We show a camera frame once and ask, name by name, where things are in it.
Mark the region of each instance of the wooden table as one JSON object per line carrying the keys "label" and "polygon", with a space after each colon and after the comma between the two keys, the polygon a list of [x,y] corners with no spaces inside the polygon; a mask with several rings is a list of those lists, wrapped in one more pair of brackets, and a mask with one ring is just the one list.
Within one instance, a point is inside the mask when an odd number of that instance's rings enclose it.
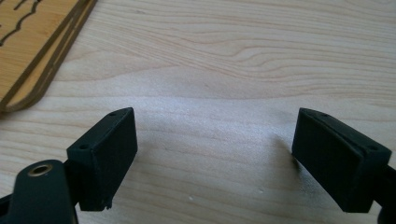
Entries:
{"label": "wooden table", "polygon": [[376,223],[290,148],[308,107],[396,149],[396,2],[100,0],[44,98],[0,116],[0,196],[127,106],[139,151],[80,223]]}

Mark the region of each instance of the wood grain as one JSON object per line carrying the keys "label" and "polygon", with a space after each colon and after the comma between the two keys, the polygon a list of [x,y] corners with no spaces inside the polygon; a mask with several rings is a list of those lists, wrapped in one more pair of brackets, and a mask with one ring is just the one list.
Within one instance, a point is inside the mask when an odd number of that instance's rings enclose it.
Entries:
{"label": "wood grain", "polygon": [[99,1],[43,99],[0,118],[0,194],[132,106],[134,164],[80,223],[376,223],[290,147],[303,106],[395,150],[395,46],[394,1]]}
{"label": "wood grain", "polygon": [[6,107],[3,108],[5,112],[24,109],[41,99],[90,15],[95,3],[96,0],[87,0],[83,6],[76,10],[73,18],[57,36],[40,62],[37,63],[29,76],[9,100]]}
{"label": "wood grain", "polygon": [[4,107],[83,1],[3,1],[0,108]]}

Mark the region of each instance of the metal grommet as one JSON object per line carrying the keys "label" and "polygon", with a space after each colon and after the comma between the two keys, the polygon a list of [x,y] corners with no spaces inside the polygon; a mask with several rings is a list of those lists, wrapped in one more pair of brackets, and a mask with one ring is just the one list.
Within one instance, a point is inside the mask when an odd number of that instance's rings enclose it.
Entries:
{"label": "metal grommet", "polygon": [[50,170],[52,170],[51,164],[41,164],[30,170],[28,175],[31,177],[37,177],[48,173]]}

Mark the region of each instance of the light wood surface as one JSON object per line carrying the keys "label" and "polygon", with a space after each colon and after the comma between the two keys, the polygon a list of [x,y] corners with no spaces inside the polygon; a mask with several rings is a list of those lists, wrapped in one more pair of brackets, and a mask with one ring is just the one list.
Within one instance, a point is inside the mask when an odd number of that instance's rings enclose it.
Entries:
{"label": "light wood surface", "polygon": [[82,3],[78,0],[0,3],[0,110]]}
{"label": "light wood surface", "polygon": [[[80,223],[376,223],[290,155],[299,107],[396,149],[395,1],[99,1],[43,99],[0,118],[0,194],[132,106],[139,151]],[[389,163],[396,167],[392,156]]]}

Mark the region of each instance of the cut wooden piece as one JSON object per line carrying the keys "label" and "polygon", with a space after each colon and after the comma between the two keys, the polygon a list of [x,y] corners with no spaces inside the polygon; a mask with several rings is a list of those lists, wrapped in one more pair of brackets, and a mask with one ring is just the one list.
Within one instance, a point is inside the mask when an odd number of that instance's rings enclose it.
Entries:
{"label": "cut wooden piece", "polygon": [[5,112],[24,109],[41,99],[79,31],[88,19],[95,3],[96,0],[87,0],[84,6],[76,11],[73,19],[67,24],[29,77],[7,103],[4,108]]}
{"label": "cut wooden piece", "polygon": [[83,2],[85,0],[2,2],[0,108],[7,104]]}

